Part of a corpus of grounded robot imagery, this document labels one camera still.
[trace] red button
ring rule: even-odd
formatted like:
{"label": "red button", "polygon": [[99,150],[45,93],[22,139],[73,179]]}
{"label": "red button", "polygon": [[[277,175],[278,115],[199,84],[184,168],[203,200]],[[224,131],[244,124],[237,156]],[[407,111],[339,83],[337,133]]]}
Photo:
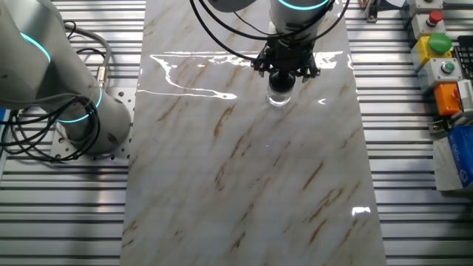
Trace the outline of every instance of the red button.
{"label": "red button", "polygon": [[437,24],[443,20],[443,15],[440,11],[432,11],[429,15],[429,20],[432,24]]}
{"label": "red button", "polygon": [[458,93],[458,87],[455,87],[455,89],[453,90],[453,98],[460,101],[460,93]]}

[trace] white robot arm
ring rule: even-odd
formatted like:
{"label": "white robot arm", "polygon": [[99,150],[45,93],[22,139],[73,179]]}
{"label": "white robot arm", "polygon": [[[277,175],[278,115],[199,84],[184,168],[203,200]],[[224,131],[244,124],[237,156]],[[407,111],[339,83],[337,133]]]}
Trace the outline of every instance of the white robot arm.
{"label": "white robot arm", "polygon": [[[0,107],[24,109],[35,100],[68,93],[97,108],[100,135],[90,154],[107,153],[127,137],[131,117],[119,100],[101,89],[66,37],[61,14],[50,0],[0,0]],[[51,100],[50,113],[64,104]],[[90,129],[84,108],[71,106],[58,119],[71,140]]]}

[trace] marble surface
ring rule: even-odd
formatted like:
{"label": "marble surface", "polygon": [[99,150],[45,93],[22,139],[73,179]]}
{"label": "marble surface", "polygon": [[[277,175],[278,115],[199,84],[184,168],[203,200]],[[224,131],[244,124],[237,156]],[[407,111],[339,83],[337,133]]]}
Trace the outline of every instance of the marble surface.
{"label": "marble surface", "polygon": [[[266,29],[266,10],[240,14]],[[205,21],[247,55],[264,45]],[[148,0],[145,24],[120,265],[386,265],[344,21],[278,111],[188,1]]]}

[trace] blue label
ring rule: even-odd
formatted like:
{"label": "blue label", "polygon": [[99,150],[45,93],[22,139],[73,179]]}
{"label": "blue label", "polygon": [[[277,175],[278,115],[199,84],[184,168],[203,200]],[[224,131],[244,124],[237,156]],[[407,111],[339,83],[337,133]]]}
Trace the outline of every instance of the blue label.
{"label": "blue label", "polygon": [[473,183],[473,126],[457,126],[447,134],[463,187]]}

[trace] green button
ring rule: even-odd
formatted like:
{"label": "green button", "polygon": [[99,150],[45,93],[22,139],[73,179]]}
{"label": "green button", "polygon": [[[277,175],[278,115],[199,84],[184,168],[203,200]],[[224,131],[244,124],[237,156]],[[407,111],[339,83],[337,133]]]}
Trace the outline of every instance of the green button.
{"label": "green button", "polygon": [[443,54],[452,48],[452,40],[441,33],[434,33],[429,37],[429,47],[434,52]]}
{"label": "green button", "polygon": [[445,68],[450,70],[450,71],[453,71],[453,70],[455,70],[455,65],[450,63],[450,62],[447,62],[447,63],[445,63]]}

